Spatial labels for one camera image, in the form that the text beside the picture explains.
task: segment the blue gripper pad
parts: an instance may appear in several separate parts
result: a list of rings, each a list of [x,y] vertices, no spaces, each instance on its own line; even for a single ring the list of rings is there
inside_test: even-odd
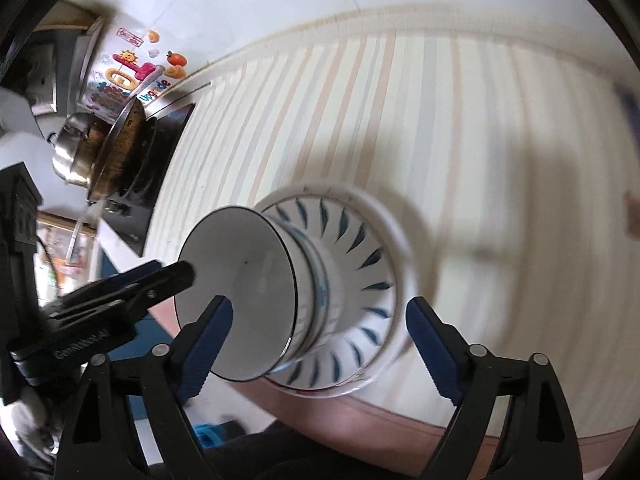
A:
[[[233,318],[231,302],[225,296],[216,296],[198,320],[185,325],[175,337],[171,366],[178,377],[174,394],[181,404],[200,393]]]
[[[468,388],[463,379],[468,366],[465,339],[455,327],[441,322],[431,305],[420,297],[406,306],[406,327],[440,396],[459,405]]]

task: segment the silver rivet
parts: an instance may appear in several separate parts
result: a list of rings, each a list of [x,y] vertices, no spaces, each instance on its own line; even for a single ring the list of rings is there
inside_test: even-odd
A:
[[[105,360],[106,358],[104,357],[104,354],[96,354],[91,358],[90,362],[92,366],[100,366],[105,362]]]
[[[486,355],[486,348],[482,345],[471,345],[469,348],[471,355],[475,355],[476,357],[484,357]]]
[[[167,355],[169,353],[169,345],[160,343],[159,345],[156,345],[151,349],[151,353],[156,357],[162,357],[163,355]]]
[[[533,354],[533,361],[540,366],[546,366],[549,364],[549,358],[544,354]]]

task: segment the sun illustration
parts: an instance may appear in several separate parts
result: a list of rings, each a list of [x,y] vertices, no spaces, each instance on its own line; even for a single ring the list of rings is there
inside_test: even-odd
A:
[[[124,61],[129,61],[130,63],[135,63],[138,60],[138,56],[130,50],[123,50],[120,53],[120,57],[124,59]]]

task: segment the gas stove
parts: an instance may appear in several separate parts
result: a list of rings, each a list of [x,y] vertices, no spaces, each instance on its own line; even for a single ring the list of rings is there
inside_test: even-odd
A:
[[[162,181],[193,108],[187,105],[160,119],[146,120],[142,145],[128,161],[120,189],[102,208],[104,221],[138,256],[145,249]]]

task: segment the black cable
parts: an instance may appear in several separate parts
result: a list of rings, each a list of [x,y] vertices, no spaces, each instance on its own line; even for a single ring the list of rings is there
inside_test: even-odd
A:
[[[47,260],[49,261],[49,265],[51,266],[51,270],[53,271],[53,279],[56,282],[56,297],[60,296],[60,283],[58,282],[58,273],[56,272],[56,266],[53,264],[53,260],[51,259],[51,255],[49,254],[49,251],[47,251],[47,247],[44,244],[44,242],[42,241],[42,238],[40,238],[39,235],[36,235],[36,238],[38,239],[38,243],[42,246],[42,250],[45,253],[45,256],[47,257]]]

